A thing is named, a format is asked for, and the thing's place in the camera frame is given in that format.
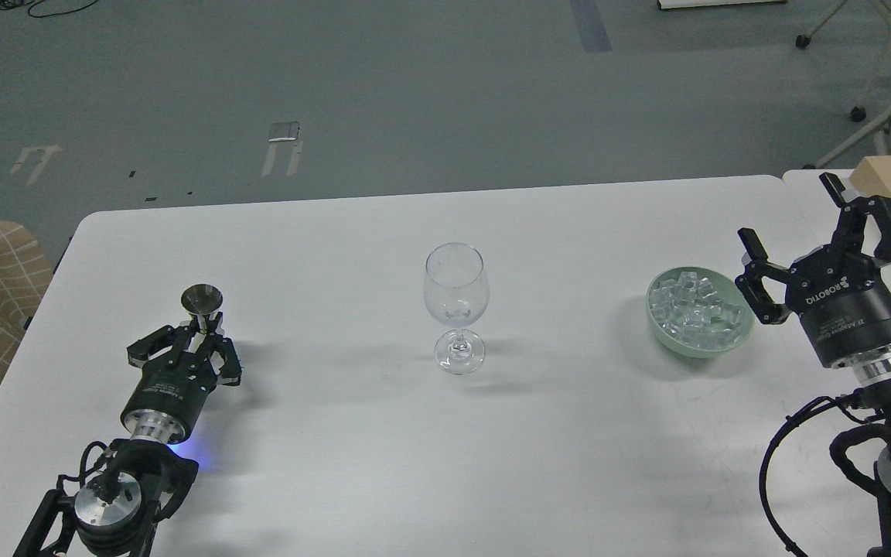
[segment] robotic arm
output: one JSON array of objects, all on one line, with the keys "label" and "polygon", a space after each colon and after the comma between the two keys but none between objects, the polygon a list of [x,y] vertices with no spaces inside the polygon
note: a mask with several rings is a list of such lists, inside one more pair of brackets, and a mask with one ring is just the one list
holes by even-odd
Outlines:
[{"label": "robotic arm", "polygon": [[[768,261],[768,254],[756,232],[749,228],[738,231],[747,255],[745,274],[735,284],[745,296],[762,324],[781,324],[790,313],[799,316],[803,331],[828,369],[851,367],[860,388],[853,395],[837,399],[853,408],[876,410],[884,424],[863,423],[845,431],[831,444],[831,458],[851,480],[878,500],[882,546],[869,551],[870,556],[891,557],[891,292],[882,282],[880,269],[891,263],[891,198],[857,197],[845,201],[844,186],[837,176],[824,173],[821,182],[841,211],[831,242],[797,258],[789,268]],[[864,228],[872,217],[881,231],[882,240],[873,255],[862,253]],[[774,301],[766,291],[763,279],[785,285],[785,301]],[[790,421],[795,427],[812,415],[813,408],[798,413]],[[764,474],[771,450],[788,433],[786,426],[770,445],[760,475],[763,505],[786,549],[806,555],[778,528],[764,494]],[[886,448],[876,462],[876,478],[869,478],[855,468],[845,453],[848,448],[869,441],[885,441]]]},{"label": "robotic arm", "polygon": [[[198,462],[177,456],[169,445],[191,435],[216,385],[238,385],[243,374],[233,341],[220,327],[222,293],[194,285],[181,304],[191,320],[153,331],[127,348],[128,362],[142,369],[121,413],[131,437],[88,445],[78,476],[59,476],[56,489],[43,496],[14,557],[60,557],[75,532],[99,557],[149,556],[156,525],[177,511],[198,474]],[[95,447],[103,453],[86,470]],[[64,491],[65,480],[78,482],[73,496]],[[59,516],[60,535],[45,546]]]}]

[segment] wine glass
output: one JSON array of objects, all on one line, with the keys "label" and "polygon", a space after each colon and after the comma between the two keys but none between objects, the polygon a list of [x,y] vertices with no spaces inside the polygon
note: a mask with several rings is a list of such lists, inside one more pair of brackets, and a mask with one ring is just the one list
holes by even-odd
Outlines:
[{"label": "wine glass", "polygon": [[455,327],[435,343],[435,360],[456,376],[480,369],[486,346],[463,327],[473,325],[487,308],[490,290],[480,252],[469,244],[438,246],[425,260],[425,308],[439,323]]}]

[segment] green bowl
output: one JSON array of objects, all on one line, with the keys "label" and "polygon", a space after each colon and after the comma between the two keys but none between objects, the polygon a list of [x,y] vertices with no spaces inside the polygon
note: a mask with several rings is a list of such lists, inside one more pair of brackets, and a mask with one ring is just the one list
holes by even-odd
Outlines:
[{"label": "green bowl", "polygon": [[[710,279],[710,282],[713,283],[714,289],[717,290],[717,295],[720,296],[721,300],[724,300],[733,306],[740,306],[745,310],[742,322],[740,322],[739,325],[736,325],[735,329],[733,329],[736,331],[736,334],[738,334],[738,337],[732,346],[715,350],[691,346],[690,344],[681,342],[678,338],[673,338],[668,332],[665,332],[661,325],[658,325],[658,323],[655,322],[655,318],[651,315],[651,292],[658,288],[658,282],[664,281],[665,279],[677,279],[680,272],[683,271],[696,272],[698,279],[703,279],[706,276],[706,278]],[[720,272],[711,271],[711,269],[703,267],[671,268],[668,269],[668,271],[662,272],[659,276],[655,276],[655,280],[648,285],[648,290],[646,291],[644,313],[646,313],[648,323],[651,325],[655,338],[657,338],[659,342],[664,344],[669,350],[689,357],[714,357],[732,351],[742,345],[743,342],[749,338],[754,326],[754,314],[749,308],[749,304],[745,301],[745,296],[742,296],[742,293],[738,290],[738,286],[735,286],[735,283],[730,278],[721,275]]]}]

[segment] glass stem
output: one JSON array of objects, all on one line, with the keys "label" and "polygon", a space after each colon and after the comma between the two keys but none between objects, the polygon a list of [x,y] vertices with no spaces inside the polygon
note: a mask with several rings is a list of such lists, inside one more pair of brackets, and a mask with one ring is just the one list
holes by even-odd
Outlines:
[{"label": "glass stem", "polygon": [[466,349],[466,338],[463,338],[463,328],[456,329],[456,338],[452,339],[452,349],[456,352],[463,352]]}]

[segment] gray floor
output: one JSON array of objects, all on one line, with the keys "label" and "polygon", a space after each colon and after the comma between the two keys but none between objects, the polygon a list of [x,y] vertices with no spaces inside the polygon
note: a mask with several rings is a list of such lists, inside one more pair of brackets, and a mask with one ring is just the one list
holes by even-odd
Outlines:
[{"label": "gray floor", "polygon": [[[587,4],[600,21],[574,18]],[[885,42],[855,1],[797,50],[827,4],[102,0],[46,20],[0,12],[0,218],[57,261],[99,210],[781,176],[859,127],[848,110]],[[601,25],[608,52],[587,52]],[[870,113],[891,75],[876,85]],[[270,124],[289,120],[302,125],[297,173],[286,144],[262,176]],[[41,152],[10,173],[22,149],[47,145],[63,151],[34,183]],[[833,166],[873,152],[863,142]]]}]

